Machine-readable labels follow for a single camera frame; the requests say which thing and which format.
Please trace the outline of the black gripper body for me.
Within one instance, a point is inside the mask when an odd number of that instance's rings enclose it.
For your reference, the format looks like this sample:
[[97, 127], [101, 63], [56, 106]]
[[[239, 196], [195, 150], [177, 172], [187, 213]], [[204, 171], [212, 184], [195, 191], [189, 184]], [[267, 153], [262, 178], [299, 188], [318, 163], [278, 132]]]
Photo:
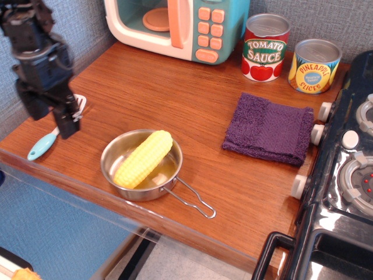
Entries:
[[12, 44], [12, 55], [19, 61], [13, 67], [18, 80], [35, 90], [48, 106], [74, 98], [68, 86], [73, 63], [64, 41], [47, 40], [42, 45], [17, 41]]

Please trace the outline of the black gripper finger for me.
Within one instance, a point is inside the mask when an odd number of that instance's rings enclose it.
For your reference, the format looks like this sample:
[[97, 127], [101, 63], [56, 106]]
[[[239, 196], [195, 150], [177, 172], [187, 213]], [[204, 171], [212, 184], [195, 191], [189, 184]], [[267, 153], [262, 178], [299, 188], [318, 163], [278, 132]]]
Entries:
[[83, 101], [69, 97], [66, 102], [57, 105], [52, 113], [62, 139], [68, 139], [80, 130]]
[[16, 81], [16, 90], [28, 114], [33, 120], [40, 120], [49, 114], [50, 110], [48, 104], [40, 99], [35, 90], [27, 86], [21, 80]]

